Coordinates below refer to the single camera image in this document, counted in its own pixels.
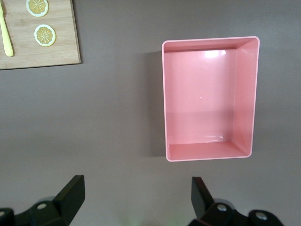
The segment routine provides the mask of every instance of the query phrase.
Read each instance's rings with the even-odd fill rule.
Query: metal bolt
[[[255,215],[256,215],[256,217],[259,218],[260,220],[267,220],[267,219],[268,219],[267,215],[265,215],[265,214],[262,213],[262,212],[256,212]]]
[[[45,208],[46,206],[47,206],[46,203],[42,203],[42,204],[37,206],[37,209],[41,210],[41,209]]]
[[[220,211],[227,211],[227,207],[223,204],[218,204],[217,205],[217,208],[220,210]]]

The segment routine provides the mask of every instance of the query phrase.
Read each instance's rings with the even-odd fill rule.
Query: pink tray
[[[258,54],[257,37],[163,43],[169,161],[251,155]]]

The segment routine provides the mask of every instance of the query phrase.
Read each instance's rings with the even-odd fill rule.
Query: citrus slice
[[[52,27],[41,24],[34,31],[34,38],[41,46],[51,46],[56,40],[56,34]]]
[[[49,10],[47,0],[26,0],[28,12],[35,17],[45,16]]]

